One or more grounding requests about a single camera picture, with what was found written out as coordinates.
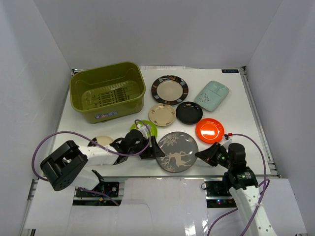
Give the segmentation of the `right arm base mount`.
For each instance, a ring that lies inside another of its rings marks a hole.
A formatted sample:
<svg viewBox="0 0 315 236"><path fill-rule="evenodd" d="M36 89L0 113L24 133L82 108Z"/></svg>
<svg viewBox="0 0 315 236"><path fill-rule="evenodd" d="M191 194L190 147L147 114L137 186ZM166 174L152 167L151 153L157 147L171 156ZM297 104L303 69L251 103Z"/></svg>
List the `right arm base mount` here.
<svg viewBox="0 0 315 236"><path fill-rule="evenodd" d="M205 191L207 208L235 208L236 203L223 181L206 181L201 184Z"/></svg>

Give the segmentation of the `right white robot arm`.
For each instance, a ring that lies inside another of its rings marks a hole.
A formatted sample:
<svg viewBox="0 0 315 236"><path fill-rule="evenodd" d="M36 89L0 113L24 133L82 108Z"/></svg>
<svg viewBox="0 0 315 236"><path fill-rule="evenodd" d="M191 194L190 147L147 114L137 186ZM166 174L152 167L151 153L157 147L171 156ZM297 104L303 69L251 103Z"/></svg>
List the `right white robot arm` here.
<svg viewBox="0 0 315 236"><path fill-rule="evenodd" d="M223 192L232 196L245 227L242 236L275 236L264 206L261 204L267 187L266 179L263 189L259 189L254 172L247 166L246 152L242 144L231 143L228 148L214 143L195 156L210 166L225 167L227 172L222 178Z"/></svg>

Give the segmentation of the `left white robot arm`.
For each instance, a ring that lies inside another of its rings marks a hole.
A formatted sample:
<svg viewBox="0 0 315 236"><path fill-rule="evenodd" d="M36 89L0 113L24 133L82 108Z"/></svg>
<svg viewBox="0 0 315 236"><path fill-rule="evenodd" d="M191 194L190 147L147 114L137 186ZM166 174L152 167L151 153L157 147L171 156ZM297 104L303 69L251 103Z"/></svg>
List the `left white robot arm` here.
<svg viewBox="0 0 315 236"><path fill-rule="evenodd" d="M87 189L93 196L103 193L103 177L88 166L114 165L123 157L140 156L141 159L165 157L155 136L133 129L125 137L102 146L79 146L69 140L53 151L41 163L40 168L55 191L69 186Z"/></svg>

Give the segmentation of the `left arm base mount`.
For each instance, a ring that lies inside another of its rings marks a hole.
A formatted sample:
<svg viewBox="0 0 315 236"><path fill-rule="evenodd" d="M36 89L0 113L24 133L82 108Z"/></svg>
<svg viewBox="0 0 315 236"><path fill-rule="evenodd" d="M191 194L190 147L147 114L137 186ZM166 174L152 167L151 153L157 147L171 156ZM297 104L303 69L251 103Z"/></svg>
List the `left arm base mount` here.
<svg viewBox="0 0 315 236"><path fill-rule="evenodd" d="M92 192L76 189L74 206L117 207L121 204L119 199L120 183L106 181L100 183Z"/></svg>

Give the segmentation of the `grey deer pattern plate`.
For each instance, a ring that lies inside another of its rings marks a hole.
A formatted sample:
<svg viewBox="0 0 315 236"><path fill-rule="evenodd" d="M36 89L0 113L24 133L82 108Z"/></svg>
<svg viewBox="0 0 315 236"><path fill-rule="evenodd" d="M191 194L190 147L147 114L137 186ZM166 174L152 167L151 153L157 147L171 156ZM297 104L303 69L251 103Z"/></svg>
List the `grey deer pattern plate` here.
<svg viewBox="0 0 315 236"><path fill-rule="evenodd" d="M167 172L181 173L188 170L197 160L198 145L195 139L185 132L171 132L158 142L164 157L157 157L157 163Z"/></svg>

